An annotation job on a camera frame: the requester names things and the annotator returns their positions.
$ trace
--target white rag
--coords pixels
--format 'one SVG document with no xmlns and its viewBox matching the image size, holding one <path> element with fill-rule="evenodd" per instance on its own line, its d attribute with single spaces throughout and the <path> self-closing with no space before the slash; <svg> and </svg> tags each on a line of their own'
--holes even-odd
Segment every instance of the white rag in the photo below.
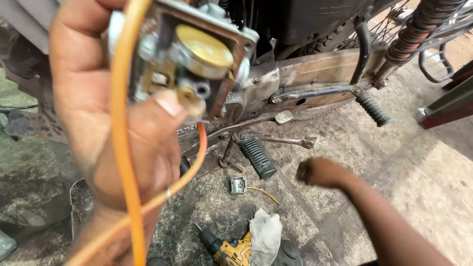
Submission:
<svg viewBox="0 0 473 266">
<path fill-rule="evenodd" d="M 279 215 L 259 208 L 250 221 L 250 266 L 270 266 L 281 244 L 282 224 Z"/>
</svg>

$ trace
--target dirty floor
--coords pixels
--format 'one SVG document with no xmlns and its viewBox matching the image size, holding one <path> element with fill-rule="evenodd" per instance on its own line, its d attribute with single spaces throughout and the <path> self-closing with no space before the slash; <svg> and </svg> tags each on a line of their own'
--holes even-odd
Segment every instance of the dirty floor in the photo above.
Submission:
<svg viewBox="0 0 473 266">
<path fill-rule="evenodd" d="M 259 180 L 243 155 L 234 151 L 232 159 L 244 167 L 248 184 L 268 191 L 282 206 L 253 190 L 231 195 L 229 178 L 240 174 L 218 167 L 226 143 L 211 147 L 199 174 L 164 207 L 149 257 L 170 265 L 214 265 L 193 222 L 210 227 L 222 239 L 238 238 L 258 206 L 280 215 L 283 238 L 297 244 L 306 266 L 355 266 L 374 259 L 368 235 L 343 194 L 294 180 L 301 160 L 325 156 L 368 181 L 456 265 L 473 266 L 473 117 L 423 130 L 414 119 L 417 108 L 443 93 L 414 62 L 390 77 L 387 88 L 372 92 L 394 119 L 384 128 L 377 128 L 355 102 L 317 119 L 253 128 L 319 139 L 312 150 L 264 143 L 278 169 L 267 181 Z M 0 86 L 3 105 L 34 101 L 3 78 Z M 60 265 L 72 237 L 69 188 L 79 178 L 66 146 L 0 136 L 0 228 L 19 239 L 19 248 L 0 265 Z M 25 224 L 37 232 L 33 237 L 19 233 Z"/>
</svg>

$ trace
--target cordless drill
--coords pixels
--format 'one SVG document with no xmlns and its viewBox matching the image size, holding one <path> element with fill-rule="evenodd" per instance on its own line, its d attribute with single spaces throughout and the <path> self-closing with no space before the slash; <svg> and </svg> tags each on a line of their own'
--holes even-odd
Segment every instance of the cordless drill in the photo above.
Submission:
<svg viewBox="0 0 473 266">
<path fill-rule="evenodd" d="M 201 231 L 199 238 L 205 247 L 209 250 L 215 261 L 220 266 L 249 266 L 251 249 L 250 231 L 240 240 L 232 238 L 230 241 L 222 241 L 217 238 L 208 228 L 202 228 L 195 222 L 197 228 Z"/>
</svg>

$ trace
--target drill bit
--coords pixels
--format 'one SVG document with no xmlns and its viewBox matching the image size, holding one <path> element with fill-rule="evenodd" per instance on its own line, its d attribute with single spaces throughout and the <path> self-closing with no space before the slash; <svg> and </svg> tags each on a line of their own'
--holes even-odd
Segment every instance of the drill bit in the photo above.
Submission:
<svg viewBox="0 0 473 266">
<path fill-rule="evenodd" d="M 197 228 L 199 228 L 199 230 L 202 232 L 202 228 L 200 227 L 200 225 L 197 223 L 197 222 L 194 222 L 195 226 L 197 226 Z"/>
</svg>

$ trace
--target orange coiled cable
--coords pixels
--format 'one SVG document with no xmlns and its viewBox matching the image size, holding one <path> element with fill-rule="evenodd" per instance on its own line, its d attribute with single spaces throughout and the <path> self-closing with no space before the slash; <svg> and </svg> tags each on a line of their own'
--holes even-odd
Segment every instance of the orange coiled cable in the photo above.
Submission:
<svg viewBox="0 0 473 266">
<path fill-rule="evenodd" d="M 141 206 L 136 178 L 133 172 L 126 115 L 127 85 L 130 72 L 133 50 L 138 39 L 141 24 L 145 14 L 151 6 L 152 0 L 131 0 L 125 9 L 125 22 L 118 39 L 112 59 L 112 141 L 115 149 L 115 159 L 122 177 L 122 186 L 125 194 L 128 216 L 120 220 L 112 228 L 90 241 L 82 250 L 76 253 L 67 263 L 67 266 L 83 266 L 118 234 L 131 227 L 131 242 L 133 264 L 145 266 L 145 240 L 141 217 L 162 205 L 168 195 L 162 192 L 149 202 Z M 199 171 L 207 151 L 207 134 L 203 123 L 198 123 L 200 147 L 197 158 L 190 169 L 169 188 L 171 195 L 176 194 Z"/>
</svg>

